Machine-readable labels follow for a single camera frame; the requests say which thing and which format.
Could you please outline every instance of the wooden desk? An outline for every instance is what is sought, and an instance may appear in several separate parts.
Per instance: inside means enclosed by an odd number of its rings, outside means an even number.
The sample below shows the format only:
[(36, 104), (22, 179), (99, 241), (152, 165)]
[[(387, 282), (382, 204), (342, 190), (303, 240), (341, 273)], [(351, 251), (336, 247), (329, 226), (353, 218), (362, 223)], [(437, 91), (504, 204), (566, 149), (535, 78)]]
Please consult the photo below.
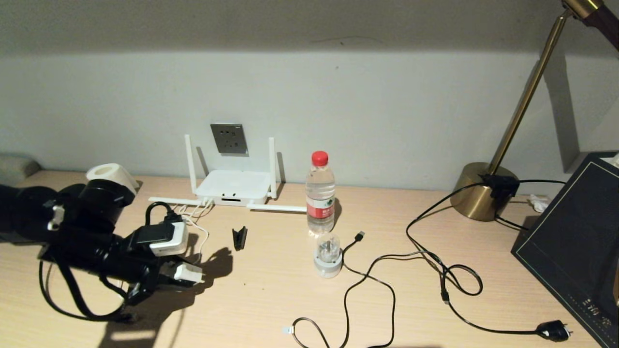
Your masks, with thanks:
[[(127, 235), (144, 223), (151, 196), (190, 198), (189, 180), (138, 176), (144, 182), (134, 203), (125, 208), (116, 233)], [(39, 172), (21, 186), (61, 189), (85, 182), (83, 173)], [(365, 270), (377, 256), (410, 253), (405, 226), (442, 198), (445, 192), (338, 187), (341, 215), (334, 231), (342, 246), (359, 230), (361, 243), (346, 255), (347, 263)], [(303, 186), (285, 184), (279, 204), (304, 204)], [(522, 223), (535, 215), (527, 204), (510, 204), (507, 219)], [(153, 211), (153, 220), (163, 217)], [(322, 279), (314, 270), (314, 241), (306, 232), (303, 214), (248, 211), (216, 206), (199, 220), (210, 232), (203, 262), (207, 282), (196, 292), (154, 295), (136, 310), (142, 321), (127, 326), (70, 319), (47, 306), (37, 279), (40, 247), (0, 245), (0, 346), (3, 347), (296, 347), (282, 333), (299, 316), (314, 319), (332, 347), (345, 334), (342, 306), (345, 290), (357, 275), (343, 270)], [(232, 228), (247, 226), (245, 249), (234, 251)], [(198, 242), (204, 238), (190, 227)], [(595, 347), (576, 320), (509, 253), (517, 231), (494, 222), (466, 219), (453, 209), (422, 220), (412, 233), (445, 263), (463, 263), (482, 277), (478, 297), (462, 295), (450, 285), (454, 306), (469, 320), (495, 329), (535, 329), (544, 321), (562, 320), (574, 331), (567, 342), (555, 344), (537, 336), (492, 334), (474, 329), (451, 312), (439, 294), (438, 276), (424, 261), (381, 261), (372, 275), (396, 290), (396, 338), (393, 347)], [(217, 257), (207, 261), (214, 254)], [(108, 312), (119, 298), (96, 277), (75, 272), (87, 303), (96, 313)], [(471, 277), (464, 286), (474, 289)], [(57, 303), (77, 313), (64, 281), (52, 271), (51, 294)], [(349, 347), (388, 341), (391, 295), (372, 281), (348, 296), (351, 318)], [(298, 337), (310, 347), (324, 347), (309, 323), (297, 326)]]

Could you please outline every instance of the black cable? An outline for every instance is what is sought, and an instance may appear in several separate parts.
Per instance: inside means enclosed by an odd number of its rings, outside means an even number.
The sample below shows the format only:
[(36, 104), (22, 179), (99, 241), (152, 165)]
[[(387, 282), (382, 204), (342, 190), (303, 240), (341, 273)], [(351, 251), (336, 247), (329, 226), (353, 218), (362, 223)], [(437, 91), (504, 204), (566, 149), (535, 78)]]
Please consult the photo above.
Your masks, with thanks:
[[(88, 308), (88, 306), (86, 305), (86, 302), (84, 301), (84, 298), (82, 297), (82, 294), (79, 290), (79, 286), (77, 285), (77, 282), (75, 280), (75, 277), (73, 276), (73, 273), (71, 273), (71, 270), (64, 265), (63, 261), (59, 261), (58, 258), (54, 258), (54, 261), (56, 262), (56, 264), (58, 265), (58, 268), (60, 269), (65, 281), (67, 282), (67, 286), (69, 287), (69, 291), (71, 292), (71, 296), (73, 297), (73, 301), (75, 302), (77, 309), (82, 312), (82, 314), (84, 316), (80, 316), (80, 315), (75, 315), (73, 313), (69, 313), (65, 310), (63, 310), (62, 308), (58, 307), (54, 301), (51, 299), (51, 296), (48, 292), (48, 290), (45, 288), (45, 285), (43, 283), (43, 261), (39, 261), (39, 287), (41, 288), (41, 293), (43, 294), (43, 298), (45, 299), (45, 302), (47, 302), (47, 304), (55, 311), (57, 311), (60, 314), (64, 314), (66, 316), (69, 316), (71, 318), (75, 318), (75, 319), (80, 319), (80, 320), (87, 320), (87, 321), (118, 321), (118, 322), (125, 322), (128, 321), (132, 318), (132, 315), (130, 314), (124, 314), (122, 313), (122, 311), (124, 310), (125, 307), (125, 302), (123, 300), (123, 303), (115, 310), (112, 311), (109, 314), (106, 315), (96, 315), (94, 313), (92, 313), (90, 311), (90, 309)], [(107, 278), (105, 276), (100, 276), (99, 278), (100, 280), (102, 280), (103, 284), (108, 287), (111, 290), (114, 290), (117, 294), (123, 296), (123, 299), (126, 299), (126, 292), (124, 292), (122, 289), (115, 287), (114, 285), (110, 284), (109, 281), (107, 280)]]
[(516, 228), (519, 228), (519, 229), (521, 229), (521, 230), (525, 230), (525, 231), (528, 231), (528, 230), (529, 230), (529, 229), (528, 229), (528, 228), (526, 228), (525, 226), (518, 225), (518, 224), (517, 224), (517, 223), (515, 223), (515, 222), (511, 222), (511, 221), (509, 221), (508, 219), (504, 219), (504, 218), (502, 218), (500, 215), (495, 215), (495, 221), (497, 221), (497, 222), (498, 222), (498, 221), (504, 222), (504, 223), (506, 223), (506, 224), (508, 224), (508, 225), (511, 225), (511, 226), (513, 226), (513, 227), (516, 227)]
[(80, 315), (75, 315), (73, 313), (69, 313), (69, 312), (63, 310), (62, 308), (58, 307), (54, 303), (54, 301), (51, 299), (47, 289), (45, 289), (45, 285), (43, 284), (43, 261), (39, 261), (39, 287), (41, 288), (41, 294), (43, 294), (43, 298), (45, 299), (45, 302), (47, 302), (47, 304), (53, 310), (57, 311), (60, 314), (64, 314), (66, 316), (69, 316), (71, 318), (92, 321), (90, 318), (86, 318), (85, 316), (80, 316)]
[(553, 184), (567, 184), (565, 181), (560, 180), (543, 180), (543, 179), (529, 179), (529, 180), (518, 180), (521, 184), (523, 183), (553, 183)]
[[(521, 183), (527, 183), (527, 182), (555, 182), (554, 180), (521, 180)], [(425, 247), (423, 247), (423, 245), (421, 245), (418, 241), (416, 241), (409, 232), (410, 227), (415, 224), (416, 222), (418, 222), (419, 220), (423, 219), (426, 214), (428, 214), (430, 211), (432, 211), (434, 208), (436, 208), (437, 206), (439, 206), (442, 202), (445, 202), (447, 199), (449, 199), (451, 196), (454, 196), (457, 193), (460, 193), (461, 191), (465, 190), (465, 189), (469, 189), (471, 187), (474, 186), (478, 186), (478, 185), (483, 185), (483, 183), (474, 183), (471, 185), (467, 185), (464, 187), (461, 187), (457, 190), (455, 190), (454, 192), (448, 194), (447, 196), (445, 196), (443, 199), (441, 199), (440, 201), (438, 201), (436, 204), (434, 204), (433, 206), (431, 206), (430, 208), (426, 209), (426, 211), (422, 212), (416, 219), (414, 219), (413, 221), (411, 221), (408, 226), (406, 226), (406, 236), (409, 238), (409, 240), (415, 245), (416, 249), (418, 251), (428, 251)], [(445, 266), (445, 264), (440, 260), (439, 257), (432, 257), (432, 261), (430, 261), (428, 258), (425, 257), (424, 254), (422, 254), (422, 256), (424, 256), (424, 258), (426, 259), (426, 261), (428, 262), (428, 264), (430, 264), (434, 269), (436, 269), (439, 274), (440, 274), (440, 279), (441, 279), (441, 298), (443, 299), (443, 301), (449, 305), (450, 309), (454, 312), (454, 314), (460, 318), (462, 321), (464, 321), (465, 323), (483, 330), (483, 331), (487, 331), (487, 332), (491, 332), (491, 333), (500, 333), (500, 334), (538, 334), (537, 331), (516, 331), (516, 330), (496, 330), (496, 329), (488, 329), (488, 328), (484, 328), (483, 326), (479, 326), (476, 324), (471, 323), (469, 320), (465, 319), (460, 313), (458, 313), (458, 311), (456, 311), (456, 309), (453, 307), (451, 301), (449, 301), (449, 293), (446, 289), (446, 281), (449, 280), (458, 290), (460, 290), (462, 293), (469, 295), (469, 296), (477, 296), (479, 294), (482, 293), (483, 290), (483, 283), (482, 283), (482, 279), (481, 277), (470, 267), (462, 265), (462, 264), (457, 264), (457, 265), (452, 265), (450, 267)], [(464, 289), (460, 283), (458, 282), (457, 277), (453, 274), (453, 272), (451, 271), (452, 268), (459, 268), (459, 269), (464, 269), (465, 271), (467, 271), (469, 274), (473, 275), (473, 277), (475, 278), (475, 280), (477, 280), (477, 283), (479, 285), (479, 289), (478, 291), (471, 293), (466, 291), (466, 289)]]
[[(389, 340), (389, 342), (385, 343), (385, 344), (381, 344), (378, 346), (371, 346), (369, 348), (384, 348), (387, 347), (389, 345), (391, 345), (391, 343), (394, 340), (395, 337), (395, 333), (396, 333), (396, 322), (395, 322), (395, 315), (396, 315), (396, 292), (393, 289), (393, 287), (391, 287), (391, 285), (389, 285), (386, 282), (383, 282), (373, 276), (370, 275), (371, 270), (374, 268), (374, 266), (376, 265), (376, 263), (378, 263), (378, 261), (381, 260), (385, 260), (385, 259), (395, 259), (398, 261), (408, 261), (411, 259), (417, 259), (419, 257), (416, 258), (412, 258), (412, 256), (418, 255), (418, 254), (423, 254), (423, 253), (428, 253), (428, 254), (432, 254), (429, 251), (416, 251), (414, 253), (409, 253), (409, 254), (386, 254), (386, 255), (382, 255), (379, 256), (378, 258), (376, 258), (371, 264), (370, 267), (368, 268), (368, 271), (366, 273), (360, 272), (360, 271), (356, 271), (352, 268), (350, 268), (346, 262), (344, 261), (345, 259), (345, 254), (348, 251), (348, 249), (350, 249), (353, 245), (355, 245), (358, 242), (358, 240), (355, 239), (355, 241), (353, 241), (351, 244), (349, 244), (348, 246), (346, 246), (344, 248), (344, 250), (342, 251), (342, 265), (348, 269), (349, 271), (355, 273), (355, 274), (359, 274), (360, 276), (363, 276), (363, 278), (354, 283), (353, 285), (351, 285), (347, 290), (346, 293), (344, 293), (344, 313), (346, 315), (346, 335), (344, 337), (344, 341), (343, 343), (339, 346), (340, 348), (344, 348), (347, 344), (348, 344), (348, 339), (350, 337), (350, 317), (348, 315), (348, 293), (356, 288), (357, 286), (359, 286), (361, 283), (363, 283), (364, 281), (366, 281), (368, 278), (372, 279), (382, 285), (385, 285), (390, 291), (391, 291), (391, 296), (392, 296), (392, 307), (391, 307), (391, 338)], [(327, 348), (331, 348), (329, 343), (327, 342), (326, 337), (324, 336), (324, 333), (322, 332), (321, 328), (318, 326), (318, 324), (316, 324), (315, 321), (313, 321), (312, 319), (306, 318), (306, 317), (301, 317), (301, 318), (297, 318), (293, 321), (292, 323), (292, 336), (295, 339), (295, 341), (299, 344), (299, 346), (301, 346), (302, 348), (309, 348), (308, 346), (304, 345), (303, 343), (301, 343), (301, 341), (299, 341), (297, 334), (296, 334), (296, 325), (297, 323), (299, 323), (300, 321), (309, 321), (315, 328), (316, 330), (318, 330), (318, 333), (320, 334), (322, 341), (324, 342), (325, 346)]]
[(153, 204), (149, 205), (148, 208), (146, 208), (145, 224), (144, 225), (146, 225), (146, 226), (150, 225), (150, 211), (153, 210), (153, 208), (157, 207), (157, 206), (163, 206), (167, 210), (168, 214), (174, 214), (174, 210), (172, 210), (170, 205), (167, 204), (166, 202), (154, 202)]
[[(543, 179), (530, 179), (530, 180), (519, 180), (519, 183), (554, 183), (554, 184), (563, 184), (565, 185), (566, 182), (565, 181), (559, 181), (559, 180), (543, 180)], [(500, 215), (495, 214), (495, 221), (499, 220), (502, 221), (508, 225), (511, 225), (513, 227), (519, 228), (521, 230), (525, 230), (528, 231), (529, 229), (525, 226), (521, 226), (516, 224), (515, 222), (511, 222), (508, 219), (502, 218)]]

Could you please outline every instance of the lamp head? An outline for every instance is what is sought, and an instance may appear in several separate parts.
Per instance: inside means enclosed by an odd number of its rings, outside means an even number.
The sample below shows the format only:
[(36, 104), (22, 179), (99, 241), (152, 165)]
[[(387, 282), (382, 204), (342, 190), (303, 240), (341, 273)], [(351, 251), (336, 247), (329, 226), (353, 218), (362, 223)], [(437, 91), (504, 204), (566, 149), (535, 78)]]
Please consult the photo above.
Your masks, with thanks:
[(588, 27), (595, 27), (619, 51), (619, 20), (602, 0), (562, 0), (574, 16)]

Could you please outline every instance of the gray cushion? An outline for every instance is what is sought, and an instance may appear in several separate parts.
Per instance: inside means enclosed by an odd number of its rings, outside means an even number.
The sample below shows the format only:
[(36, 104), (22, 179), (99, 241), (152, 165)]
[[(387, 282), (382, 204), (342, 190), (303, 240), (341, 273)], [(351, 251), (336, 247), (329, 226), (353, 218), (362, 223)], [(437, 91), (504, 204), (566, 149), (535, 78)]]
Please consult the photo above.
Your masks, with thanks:
[(0, 155), (0, 184), (16, 185), (40, 169), (41, 166), (31, 159)]

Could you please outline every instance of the water bottle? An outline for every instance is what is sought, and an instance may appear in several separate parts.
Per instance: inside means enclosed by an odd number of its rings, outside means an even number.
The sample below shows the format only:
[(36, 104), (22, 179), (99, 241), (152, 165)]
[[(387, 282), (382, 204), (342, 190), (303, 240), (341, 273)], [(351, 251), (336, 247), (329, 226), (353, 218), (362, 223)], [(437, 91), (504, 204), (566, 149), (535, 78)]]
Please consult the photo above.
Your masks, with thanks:
[(329, 155), (316, 151), (305, 181), (309, 234), (318, 237), (331, 232), (335, 215), (335, 177), (328, 166)]

